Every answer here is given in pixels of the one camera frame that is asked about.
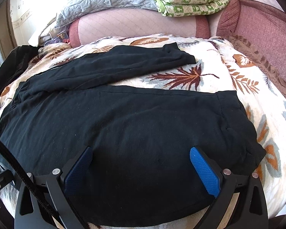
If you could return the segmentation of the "leaf pattern plush blanket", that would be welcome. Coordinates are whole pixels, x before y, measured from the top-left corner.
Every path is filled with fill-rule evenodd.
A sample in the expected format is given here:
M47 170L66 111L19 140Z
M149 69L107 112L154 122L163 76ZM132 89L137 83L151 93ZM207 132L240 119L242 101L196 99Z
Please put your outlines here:
M154 34L133 38L104 37L76 48L63 43L43 47L29 62L27 70L5 86L0 95L0 118L20 83L36 74L119 45L158 48L170 43L176 43L179 49L195 56L196 63L120 81L120 85L187 92L236 91L256 129L258 143L266 150L256 172L264 188L268 215L275 218L286 204L286 92L278 89L257 57L252 56L239 39Z

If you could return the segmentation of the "black pants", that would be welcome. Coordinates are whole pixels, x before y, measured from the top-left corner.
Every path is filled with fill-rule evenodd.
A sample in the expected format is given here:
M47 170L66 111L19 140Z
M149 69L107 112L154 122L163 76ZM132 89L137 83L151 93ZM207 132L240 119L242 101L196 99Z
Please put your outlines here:
M45 175L89 146L92 161L69 200L83 221L151 226L213 201L190 161L200 147L222 168L252 173L266 152L236 92L117 86L176 68L197 70L200 44L116 46L22 83L0 118L0 140L22 167Z

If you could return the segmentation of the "black jacket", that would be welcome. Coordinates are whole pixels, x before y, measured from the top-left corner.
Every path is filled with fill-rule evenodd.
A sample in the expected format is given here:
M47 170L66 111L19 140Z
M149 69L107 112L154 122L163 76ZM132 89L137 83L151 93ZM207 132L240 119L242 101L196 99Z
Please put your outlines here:
M9 53L0 66L0 96L6 86L25 72L29 62L38 55L40 48L23 45L16 47Z

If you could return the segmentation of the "white pillow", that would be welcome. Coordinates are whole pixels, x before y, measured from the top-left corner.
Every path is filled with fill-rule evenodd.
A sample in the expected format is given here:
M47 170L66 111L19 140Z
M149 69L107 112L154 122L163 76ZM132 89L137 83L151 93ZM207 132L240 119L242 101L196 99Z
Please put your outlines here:
M56 20L52 19L47 25L39 27L29 38L28 44L37 47L42 46L45 41L52 39L51 33L56 26Z

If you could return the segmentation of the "pink quilted bed headboard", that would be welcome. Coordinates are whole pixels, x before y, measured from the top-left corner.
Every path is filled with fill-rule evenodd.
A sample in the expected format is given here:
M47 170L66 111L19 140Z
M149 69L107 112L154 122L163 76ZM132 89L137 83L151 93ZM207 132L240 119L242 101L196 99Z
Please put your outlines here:
M286 12L277 0L231 0L213 15L186 18L163 17L145 9L108 9L85 15L70 27L72 47L107 36L139 37L172 34L210 38L242 36L278 68L286 81Z

